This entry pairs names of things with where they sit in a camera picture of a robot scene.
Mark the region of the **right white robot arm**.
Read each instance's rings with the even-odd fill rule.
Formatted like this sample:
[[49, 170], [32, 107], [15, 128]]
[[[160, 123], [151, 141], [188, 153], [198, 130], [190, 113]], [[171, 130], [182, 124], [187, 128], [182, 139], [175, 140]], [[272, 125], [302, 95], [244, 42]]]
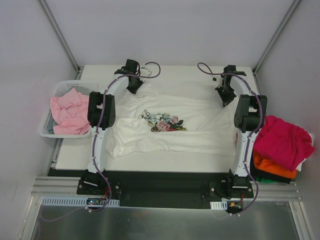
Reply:
[[254, 179], [250, 165], [254, 142], [265, 123], [268, 98], [257, 94], [247, 82], [247, 75], [238, 71], [235, 65], [227, 65], [223, 69], [222, 84], [215, 90], [218, 92], [224, 107], [238, 98], [233, 123], [236, 128], [236, 150], [234, 162], [225, 180], [215, 188], [217, 196], [225, 199], [252, 198]]

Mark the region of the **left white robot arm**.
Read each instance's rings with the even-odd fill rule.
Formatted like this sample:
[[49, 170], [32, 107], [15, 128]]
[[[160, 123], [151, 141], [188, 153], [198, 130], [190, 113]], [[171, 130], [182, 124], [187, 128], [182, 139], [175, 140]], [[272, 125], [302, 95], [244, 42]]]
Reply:
[[141, 66], [132, 59], [127, 59], [124, 66], [114, 72], [113, 80], [105, 90], [92, 91], [89, 95], [87, 120], [91, 127], [91, 152], [87, 169], [81, 176], [77, 194], [107, 195], [110, 187], [101, 176], [106, 169], [107, 138], [116, 121], [116, 102], [129, 91], [133, 94], [144, 83], [140, 79]]

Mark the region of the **white floral t shirt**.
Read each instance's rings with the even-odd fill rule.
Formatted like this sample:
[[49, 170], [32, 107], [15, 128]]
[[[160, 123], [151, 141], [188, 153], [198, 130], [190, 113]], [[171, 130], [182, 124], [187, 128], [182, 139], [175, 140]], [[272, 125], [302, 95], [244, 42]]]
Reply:
[[183, 152], [234, 157], [236, 102], [159, 94], [151, 84], [127, 91], [115, 104], [116, 121], [106, 152], [120, 158], [132, 153]]

